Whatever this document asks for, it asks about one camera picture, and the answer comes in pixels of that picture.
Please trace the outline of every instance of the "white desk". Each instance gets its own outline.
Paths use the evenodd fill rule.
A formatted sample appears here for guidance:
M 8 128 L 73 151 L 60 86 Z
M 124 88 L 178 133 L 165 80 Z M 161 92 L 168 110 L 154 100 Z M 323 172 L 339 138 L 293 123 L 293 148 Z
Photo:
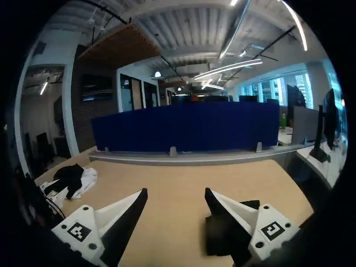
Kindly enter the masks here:
M 324 142 L 320 145 L 320 148 L 323 149 L 326 154 L 330 155 L 331 161 L 325 161 L 321 163 L 309 155 L 313 148 L 314 146 L 299 149 L 297 150 L 297 155 L 304 162 L 306 162 L 322 179 L 326 180 L 328 184 L 333 187 L 339 177 L 340 170 L 345 164 L 346 154 L 342 155 L 342 151 L 340 149 L 331 151 L 327 143 Z
M 282 146 L 289 146 L 292 143 L 292 133 L 293 128 L 291 127 L 286 127 L 284 131 L 282 129 L 279 129 L 278 143 Z

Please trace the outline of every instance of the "wooden ceiling panel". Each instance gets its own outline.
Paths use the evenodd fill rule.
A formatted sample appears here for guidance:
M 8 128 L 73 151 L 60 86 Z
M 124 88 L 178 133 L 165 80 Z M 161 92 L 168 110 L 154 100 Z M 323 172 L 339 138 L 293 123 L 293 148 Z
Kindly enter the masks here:
M 142 30 L 133 28 L 133 23 L 130 23 L 90 46 L 78 59 L 117 69 L 160 54 L 158 47 Z

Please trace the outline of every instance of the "black cloth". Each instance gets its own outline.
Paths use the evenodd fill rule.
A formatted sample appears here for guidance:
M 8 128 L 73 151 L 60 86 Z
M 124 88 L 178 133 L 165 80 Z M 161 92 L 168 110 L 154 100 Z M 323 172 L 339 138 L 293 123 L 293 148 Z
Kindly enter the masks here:
M 48 195 L 52 190 L 61 192 L 64 188 L 68 187 L 66 198 L 71 199 L 74 193 L 82 186 L 81 175 L 83 174 L 83 171 L 84 169 L 78 164 L 60 168 L 53 178 L 54 181 L 58 181 L 46 187 L 44 193 Z

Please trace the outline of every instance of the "doorframe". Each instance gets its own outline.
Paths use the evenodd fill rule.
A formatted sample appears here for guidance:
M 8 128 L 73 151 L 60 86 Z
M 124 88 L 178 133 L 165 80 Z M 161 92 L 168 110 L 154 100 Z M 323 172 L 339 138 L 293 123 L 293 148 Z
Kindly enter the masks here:
M 145 89 L 145 84 L 148 84 L 148 85 L 151 85 L 151 86 L 154 86 L 156 88 L 156 103 L 157 103 L 157 107 L 159 107 L 159 104 L 158 104 L 158 93 L 157 93 L 157 88 L 158 86 L 157 85 L 154 85 L 154 84 L 151 84 L 149 82 L 146 82 L 146 81 L 143 81 L 143 90 L 145 91 L 145 96 L 146 96 L 146 89 Z
M 133 99 L 134 96 L 132 94 L 132 80 L 136 80 L 136 81 L 139 82 L 139 84 L 140 84 L 140 95 L 141 95 L 141 109 L 144 109 L 145 106 L 143 105 L 142 81 L 139 80 L 139 79 L 133 78 L 133 77 L 131 77 L 129 75 L 120 73 L 120 91 L 121 91 L 121 81 L 125 81 L 125 80 L 129 80 L 129 82 L 130 82 L 130 93 L 131 93 L 131 107 L 132 107 L 132 110 L 135 110 L 134 103 L 133 103 L 134 102 L 134 99 Z

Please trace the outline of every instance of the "linear led light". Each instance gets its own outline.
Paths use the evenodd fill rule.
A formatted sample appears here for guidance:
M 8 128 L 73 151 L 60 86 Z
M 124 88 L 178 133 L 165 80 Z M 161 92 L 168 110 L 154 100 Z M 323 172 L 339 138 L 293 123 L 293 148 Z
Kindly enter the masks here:
M 209 76 L 209 75 L 214 75 L 214 74 L 217 74 L 217 73 L 221 73 L 221 72 L 224 72 L 224 71 L 243 68 L 243 67 L 248 67 L 248 66 L 252 66 L 252 65 L 258 65 L 258 64 L 262 64 L 262 63 L 263 62 L 259 60 L 258 62 L 248 63 L 248 64 L 244 64 L 244 65 L 237 65 L 236 66 L 236 64 L 233 64 L 233 65 L 230 65 L 231 67 L 230 66 L 225 66 L 223 69 L 216 70 L 215 72 L 212 72 L 212 73 L 207 73 L 207 74 L 203 73 L 202 74 L 203 76 L 197 77 L 197 78 L 195 78 L 195 80 L 204 78 L 204 77 Z
M 231 0 L 231 2 L 230 2 L 230 6 L 235 6 L 235 5 L 236 5 L 236 3 L 237 3 L 237 0 Z
M 308 47 L 307 47 L 307 39 L 305 39 L 305 34 L 304 34 L 304 30 L 303 30 L 303 27 L 299 21 L 299 18 L 297 16 L 297 14 L 294 12 L 294 10 L 289 6 L 287 5 L 284 1 L 281 1 L 285 6 L 286 8 L 288 9 L 289 13 L 292 15 L 294 21 L 295 21 L 295 24 L 297 24 L 297 27 L 298 27 L 298 30 L 299 30 L 299 33 L 300 33 L 300 36 L 302 37 L 302 43 L 303 43 L 303 47 L 304 47 L 304 51 L 307 51 L 308 50 Z
M 209 84 L 209 83 L 211 83 L 212 81 L 213 81 L 213 79 L 211 78 L 211 79 L 209 79 L 209 81 L 207 81 L 206 83 Z
M 41 90 L 41 92 L 40 92 L 40 95 L 43 94 L 43 92 L 45 91 L 47 85 L 48 85 L 48 82 L 45 82 L 44 85 L 43 85 L 43 87 L 42 87 L 42 90 Z
M 205 83 L 202 83 L 202 85 L 203 85 L 203 86 L 206 86 L 206 87 L 211 87 L 211 88 L 216 88 L 216 89 L 224 90 L 223 87 L 217 86 L 217 85 L 210 85 L 210 84 L 205 84 Z
M 258 59 L 247 60 L 247 61 L 243 61 L 243 62 L 231 64 L 231 65 L 224 66 L 224 67 L 221 67 L 221 68 L 209 70 L 209 71 L 207 71 L 207 72 L 205 72 L 205 73 L 198 74 L 198 75 L 194 76 L 194 78 L 200 77 L 200 76 L 205 75 L 205 74 L 208 74 L 208 73 L 213 73 L 213 72 L 216 72 L 217 70 L 221 70 L 221 69 L 228 68 L 228 67 L 231 67 L 231 66 L 236 66 L 236 65 L 239 65 L 239 64 L 245 64 L 245 63 L 248 63 L 248 62 L 258 62 L 258 61 L 261 61 L 261 59 L 258 58 Z

